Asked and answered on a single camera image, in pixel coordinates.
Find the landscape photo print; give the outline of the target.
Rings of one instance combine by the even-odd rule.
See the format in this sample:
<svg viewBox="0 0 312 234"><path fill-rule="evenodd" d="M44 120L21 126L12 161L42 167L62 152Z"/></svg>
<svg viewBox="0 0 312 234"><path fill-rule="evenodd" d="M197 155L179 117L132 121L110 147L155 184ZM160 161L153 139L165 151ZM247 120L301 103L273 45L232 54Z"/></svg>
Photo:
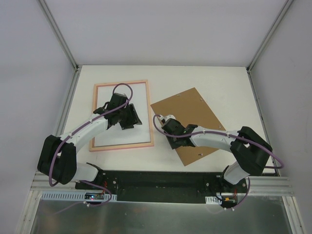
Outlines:
<svg viewBox="0 0 312 234"><path fill-rule="evenodd" d="M154 145L153 128L151 121L150 92L147 81L126 82L133 90L130 104L133 104L141 125L135 125L132 129L122 130L119 123L100 133L90 141L89 150L107 151L119 149L131 149L150 147ZM102 107L110 101L113 88L117 83L103 83L94 85L92 110ZM116 93L130 97L130 89L121 85L115 89Z"/></svg>

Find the brown cardboard backing board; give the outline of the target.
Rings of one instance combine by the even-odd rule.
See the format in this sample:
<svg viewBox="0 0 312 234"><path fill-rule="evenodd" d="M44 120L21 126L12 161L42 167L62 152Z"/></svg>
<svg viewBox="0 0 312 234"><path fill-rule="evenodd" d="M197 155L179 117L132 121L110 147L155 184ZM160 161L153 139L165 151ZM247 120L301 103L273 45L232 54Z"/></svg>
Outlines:
<svg viewBox="0 0 312 234"><path fill-rule="evenodd" d="M179 94L181 97L177 97L176 94L153 103L151 105L153 112L163 116L173 115L184 127L188 124L196 124L207 129L225 130L196 88ZM175 151L183 165L187 166L214 153L217 149L211 147L179 147Z"/></svg>

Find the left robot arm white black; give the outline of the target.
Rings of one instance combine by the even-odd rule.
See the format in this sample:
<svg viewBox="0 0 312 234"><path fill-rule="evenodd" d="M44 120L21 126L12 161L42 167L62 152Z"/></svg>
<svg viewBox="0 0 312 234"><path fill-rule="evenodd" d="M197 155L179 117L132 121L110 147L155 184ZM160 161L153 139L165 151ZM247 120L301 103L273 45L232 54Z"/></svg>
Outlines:
<svg viewBox="0 0 312 234"><path fill-rule="evenodd" d="M95 136L116 124L123 130L142 124L135 106L126 95L119 93L112 94L111 100L95 109L81 126L61 136L48 136L43 144L37 170L49 177L51 186L84 180L91 189L99 189L103 184L103 178L99 175L100 167L79 163L77 153Z"/></svg>

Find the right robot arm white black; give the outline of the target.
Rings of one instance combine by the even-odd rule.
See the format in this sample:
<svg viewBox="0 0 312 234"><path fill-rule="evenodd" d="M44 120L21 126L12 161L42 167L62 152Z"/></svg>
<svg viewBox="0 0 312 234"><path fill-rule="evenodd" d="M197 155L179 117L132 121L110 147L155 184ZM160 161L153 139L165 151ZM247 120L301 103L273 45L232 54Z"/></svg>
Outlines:
<svg viewBox="0 0 312 234"><path fill-rule="evenodd" d="M235 163L224 170L219 186L231 192L247 176L260 176L266 168L272 147L250 127L237 131L206 129L189 124L184 127L173 115L161 116L161 132L172 149L180 147L209 147L230 152Z"/></svg>

